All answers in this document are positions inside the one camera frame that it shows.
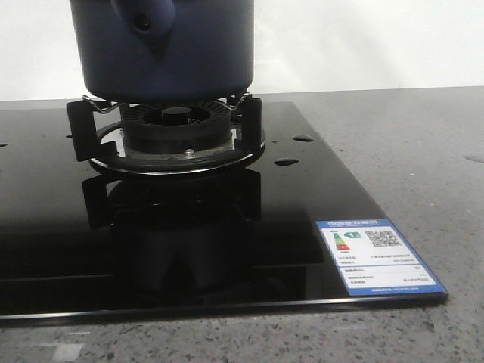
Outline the blue white energy label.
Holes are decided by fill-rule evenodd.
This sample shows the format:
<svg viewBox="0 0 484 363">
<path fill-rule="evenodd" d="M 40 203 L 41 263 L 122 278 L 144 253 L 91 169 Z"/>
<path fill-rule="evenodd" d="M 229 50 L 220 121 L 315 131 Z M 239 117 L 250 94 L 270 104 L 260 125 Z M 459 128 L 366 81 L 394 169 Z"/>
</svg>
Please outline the blue white energy label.
<svg viewBox="0 0 484 363">
<path fill-rule="evenodd" d="M 331 220 L 316 225 L 349 295 L 446 292 L 390 220 Z"/>
</svg>

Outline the black glass stove top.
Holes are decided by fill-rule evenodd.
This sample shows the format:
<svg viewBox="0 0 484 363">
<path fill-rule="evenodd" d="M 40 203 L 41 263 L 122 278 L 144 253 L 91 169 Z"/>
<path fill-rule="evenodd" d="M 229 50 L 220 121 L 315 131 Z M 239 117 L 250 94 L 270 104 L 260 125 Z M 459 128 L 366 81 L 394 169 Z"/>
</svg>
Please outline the black glass stove top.
<svg viewBox="0 0 484 363">
<path fill-rule="evenodd" d="M 74 157 L 67 108 L 1 112 L 1 324 L 432 306 L 351 296 L 317 221 L 388 219 L 294 104 L 257 161 L 117 175 Z"/>
</svg>

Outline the dark blue cooking pot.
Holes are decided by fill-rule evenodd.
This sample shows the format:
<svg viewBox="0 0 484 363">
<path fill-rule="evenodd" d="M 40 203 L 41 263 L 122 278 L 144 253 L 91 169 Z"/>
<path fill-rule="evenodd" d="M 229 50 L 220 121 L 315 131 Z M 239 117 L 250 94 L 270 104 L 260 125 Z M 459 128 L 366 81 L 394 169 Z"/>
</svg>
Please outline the dark blue cooking pot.
<svg viewBox="0 0 484 363">
<path fill-rule="evenodd" d="M 87 90 L 138 104 L 223 98 L 253 81 L 253 1 L 71 1 Z"/>
</svg>

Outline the black pot support grate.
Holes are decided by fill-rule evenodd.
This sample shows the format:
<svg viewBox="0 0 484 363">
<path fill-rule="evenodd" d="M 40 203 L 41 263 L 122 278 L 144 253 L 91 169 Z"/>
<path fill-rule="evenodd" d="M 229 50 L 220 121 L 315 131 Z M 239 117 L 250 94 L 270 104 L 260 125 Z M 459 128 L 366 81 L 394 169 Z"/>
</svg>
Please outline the black pot support grate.
<svg viewBox="0 0 484 363">
<path fill-rule="evenodd" d="M 93 167 L 130 175 L 181 175 L 221 169 L 259 158 L 265 146 L 262 128 L 262 102 L 250 94 L 230 97 L 226 102 L 212 100 L 231 111 L 231 137 L 205 150 L 187 149 L 181 153 L 154 154 L 136 151 L 125 142 L 122 113 L 138 105 L 118 104 L 120 121 L 101 129 L 95 113 L 109 113 L 115 106 L 108 101 L 84 97 L 67 104 L 76 159 Z"/>
</svg>

